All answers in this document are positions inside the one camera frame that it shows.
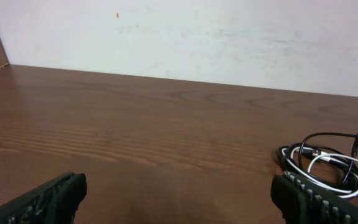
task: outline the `cable connector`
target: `cable connector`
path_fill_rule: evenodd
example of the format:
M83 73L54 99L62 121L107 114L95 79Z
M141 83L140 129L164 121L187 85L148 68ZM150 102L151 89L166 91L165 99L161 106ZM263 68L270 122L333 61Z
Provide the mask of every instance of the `cable connector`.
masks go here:
M327 152L323 152L323 151L320 151L320 150L317 150L317 149L313 149L313 156L314 157L317 157L317 156L320 156L320 155L325 155L327 154ZM320 157L321 160L324 160L326 162L329 162L331 160L330 157Z
M358 133L357 133L357 137L354 138L352 152L351 152L352 157L357 156L357 154L358 154Z

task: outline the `white cable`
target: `white cable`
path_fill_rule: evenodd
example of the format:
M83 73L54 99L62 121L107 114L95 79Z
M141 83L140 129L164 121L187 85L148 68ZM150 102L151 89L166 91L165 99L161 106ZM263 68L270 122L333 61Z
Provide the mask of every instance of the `white cable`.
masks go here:
M293 155L295 154L295 152L299 152L299 148L300 148L300 146L295 147L295 148L292 150L292 152L291 152L291 159L293 159ZM313 148L310 148L310 147L303 147L303 149L314 150ZM340 161L340 160L338 160L338 159L335 159L335 158L329 158L329 159L327 159L327 160L325 160L324 158L321 158L321 159L324 160L324 161L326 161L326 162L329 162L330 160L332 160L332 161L338 162L338 163L340 163L340 164L344 164L344 165L346 165L346 166L349 166L349 165L347 165L347 163L342 162L342 161Z
M282 149L282 154L283 156L285 156L285 150L287 150L288 148L283 148ZM294 168L296 169L300 174L302 174L304 177L306 177L307 179L309 179L310 181L312 181L313 183L315 183L316 185L320 186L320 187L324 187L325 189L328 189L328 190L332 190L332 191L335 191L335 192L339 192L339 193L343 193L343 194L347 194L347 195L339 195L339 197L341 198L350 198L350 197L355 197L355 196L358 196L358 189L355 191L355 192L352 192L351 190L341 190L341 189L336 189L334 187L331 187L327 184L324 184L318 180L316 180L315 178L313 178L312 176L310 176L309 174L307 174L306 172L303 172L301 169L299 169L296 165L294 165L294 163L291 162L291 160L289 160L288 158L286 158L287 162ZM352 172L352 174L356 177L356 179L358 180L358 176L355 175L355 173Z
M345 155L340 155L340 154L329 153L329 154L324 154L324 155L316 156L316 157L310 162L310 165L309 165L309 168L308 168L308 172L310 172L311 167L312 167L312 165L314 164L314 162L316 162L318 159L320 159L320 158L322 158L322 157L326 157L326 156L329 156L329 157L331 157L331 156L343 157L343 158L350 159L350 160L353 160L353 161L358 162L358 159L353 158L353 157L350 157L350 156L345 156Z

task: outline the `black object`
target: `black object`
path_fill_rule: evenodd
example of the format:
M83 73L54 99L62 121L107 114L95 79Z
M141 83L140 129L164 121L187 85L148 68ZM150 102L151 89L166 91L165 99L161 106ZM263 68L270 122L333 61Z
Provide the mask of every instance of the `black object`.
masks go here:
M357 206L293 172L275 175L270 194L287 224L358 223Z
M69 224L86 195L85 174L66 172L0 206L0 224Z
M358 137L354 138L351 156L353 158L356 158L357 154L358 154ZM343 184L345 184L346 181L348 180L348 178L352 172L353 166L354 166L354 161L351 161L351 163L349 164L349 167L347 168L346 174L343 176L343 179L342 179Z

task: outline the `white wall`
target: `white wall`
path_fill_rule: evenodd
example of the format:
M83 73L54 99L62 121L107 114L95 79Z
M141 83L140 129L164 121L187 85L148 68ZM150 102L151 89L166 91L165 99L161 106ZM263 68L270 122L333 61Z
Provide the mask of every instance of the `white wall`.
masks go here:
M0 0L0 36L17 65L358 96L358 0Z

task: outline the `wooden desk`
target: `wooden desk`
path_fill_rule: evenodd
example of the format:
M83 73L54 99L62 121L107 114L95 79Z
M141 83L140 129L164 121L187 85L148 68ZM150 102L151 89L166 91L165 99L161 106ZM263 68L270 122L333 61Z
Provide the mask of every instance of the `wooden desk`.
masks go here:
M88 180L76 223L284 223L273 151L320 131L356 133L358 98L12 65L0 204L72 170Z

